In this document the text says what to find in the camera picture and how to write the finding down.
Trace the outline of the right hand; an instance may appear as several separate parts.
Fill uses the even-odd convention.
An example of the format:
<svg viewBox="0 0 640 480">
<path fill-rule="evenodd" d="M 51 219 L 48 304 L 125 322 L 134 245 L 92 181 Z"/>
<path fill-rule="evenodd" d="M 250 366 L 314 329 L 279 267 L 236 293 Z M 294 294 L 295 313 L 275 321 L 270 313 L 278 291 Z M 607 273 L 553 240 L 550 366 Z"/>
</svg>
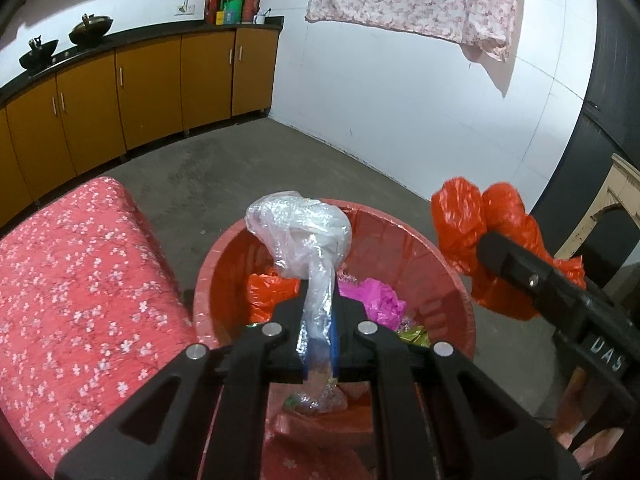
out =
<svg viewBox="0 0 640 480">
<path fill-rule="evenodd" d="M 555 419 L 550 426 L 552 436 L 563 445 L 570 448 L 578 434 L 578 430 L 584 428 L 586 416 L 579 406 L 579 397 L 586 391 L 587 374 L 576 367 L 570 378 L 568 386 L 562 394 L 560 405 L 556 411 Z M 580 468 L 585 470 L 598 460 L 602 460 L 612 451 L 617 441 L 623 435 L 622 428 L 610 428 L 599 431 L 585 443 L 581 444 L 573 452 Z"/>
</svg>

